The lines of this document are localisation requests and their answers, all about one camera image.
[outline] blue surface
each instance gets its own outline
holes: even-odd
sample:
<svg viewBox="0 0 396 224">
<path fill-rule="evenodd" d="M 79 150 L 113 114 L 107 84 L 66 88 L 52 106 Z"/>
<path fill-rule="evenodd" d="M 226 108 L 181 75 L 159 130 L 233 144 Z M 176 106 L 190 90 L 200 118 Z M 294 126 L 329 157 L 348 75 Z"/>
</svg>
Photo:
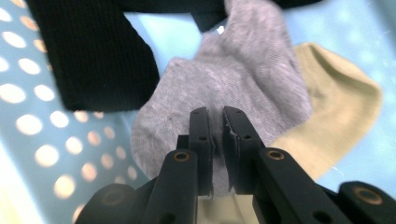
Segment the blue surface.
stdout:
<svg viewBox="0 0 396 224">
<path fill-rule="evenodd" d="M 26 209 L 21 204 L 30 203 L 44 223 L 71 223 L 79 208 L 104 185 L 125 182 L 138 187 L 147 181 L 130 155 L 130 129 L 135 112 L 102 115 L 65 111 L 46 55 L 34 44 L 34 40 L 40 39 L 39 32 L 21 22 L 21 16 L 32 17 L 23 2 L 14 2 L 20 1 L 0 2 L 0 183 L 3 187 L 3 183 L 10 182 L 8 189 L 22 185 L 30 194 L 31 200 L 16 202 L 22 214 L 26 215 Z M 319 43 L 355 63 L 383 90 L 384 105 L 373 129 L 318 181 L 330 189 L 336 190 L 344 181 L 362 180 L 396 197 L 395 8 L 393 0 L 324 0 L 285 12 L 293 44 Z M 161 74 L 170 59 L 191 59 L 199 48 L 201 34 L 189 14 L 126 16 L 153 49 Z M 4 32 L 13 32 L 23 40 L 16 43 L 17 47 L 12 46 Z M 22 69 L 19 63 L 25 58 L 36 65 L 28 64 Z M 14 98 L 2 93 L 7 84 L 13 85 L 14 90 L 17 87 Z M 38 97 L 35 90 L 40 85 L 54 93 L 53 99 Z M 60 116 L 51 120 L 54 112 Z M 18 129 L 17 124 L 27 114 L 35 116 L 41 124 L 39 130 L 25 127 L 23 132 L 32 132 L 29 134 L 23 133 L 21 127 Z M 99 144 L 95 144 L 90 132 L 100 138 Z M 66 145 L 71 136 L 82 145 L 78 153 Z M 45 145 L 52 146 L 45 152 L 55 156 L 40 163 L 39 149 Z M 82 174 L 87 163 L 94 167 L 92 180 Z M 55 183 L 64 175 L 72 178 L 74 187 L 71 190 L 67 181 L 61 183 L 66 192 L 60 197 Z"/>
</svg>

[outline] beige cloth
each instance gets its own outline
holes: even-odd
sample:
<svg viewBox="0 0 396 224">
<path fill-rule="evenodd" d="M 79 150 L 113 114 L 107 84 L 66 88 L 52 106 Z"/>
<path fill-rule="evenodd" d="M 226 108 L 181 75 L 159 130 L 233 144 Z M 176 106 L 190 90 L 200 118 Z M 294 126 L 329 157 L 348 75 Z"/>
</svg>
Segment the beige cloth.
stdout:
<svg viewBox="0 0 396 224">
<path fill-rule="evenodd" d="M 379 114 L 382 92 L 356 65 L 314 43 L 295 47 L 314 113 L 270 147 L 287 150 L 314 179 L 344 157 Z M 200 200 L 198 223 L 258 223 L 251 196 Z"/>
</svg>

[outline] gray fabric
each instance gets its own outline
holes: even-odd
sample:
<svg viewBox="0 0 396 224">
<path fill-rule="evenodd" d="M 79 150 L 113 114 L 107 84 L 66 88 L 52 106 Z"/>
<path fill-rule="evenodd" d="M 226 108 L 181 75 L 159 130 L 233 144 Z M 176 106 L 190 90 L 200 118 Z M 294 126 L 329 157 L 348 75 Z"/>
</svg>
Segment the gray fabric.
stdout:
<svg viewBox="0 0 396 224">
<path fill-rule="evenodd" d="M 133 156 L 153 178 L 189 133 L 190 112 L 208 108 L 217 147 L 215 196 L 227 193 L 222 158 L 222 110 L 244 110 L 264 144 L 306 121 L 311 105 L 278 7 L 266 0 L 226 0 L 230 15 L 222 35 L 205 34 L 194 60 L 172 60 L 133 126 Z"/>
</svg>

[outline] sock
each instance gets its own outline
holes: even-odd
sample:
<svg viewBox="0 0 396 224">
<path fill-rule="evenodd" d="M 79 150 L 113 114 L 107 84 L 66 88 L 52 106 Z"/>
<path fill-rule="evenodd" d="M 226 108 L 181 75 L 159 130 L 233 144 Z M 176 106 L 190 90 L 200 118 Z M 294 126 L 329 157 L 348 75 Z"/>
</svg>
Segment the sock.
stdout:
<svg viewBox="0 0 396 224">
<path fill-rule="evenodd" d="M 28 0 L 70 110 L 140 108 L 158 69 L 149 46 L 113 0 Z"/>
<path fill-rule="evenodd" d="M 311 114 L 307 90 L 280 9 L 267 0 L 226 0 L 229 21 L 222 35 L 204 35 L 192 61 L 174 59 L 156 91 L 138 112 L 132 153 L 153 178 L 177 136 L 189 133 L 190 112 L 208 108 L 216 144 L 215 195 L 227 194 L 222 157 L 222 110 L 247 114 L 264 144 L 270 144 Z"/>
</svg>

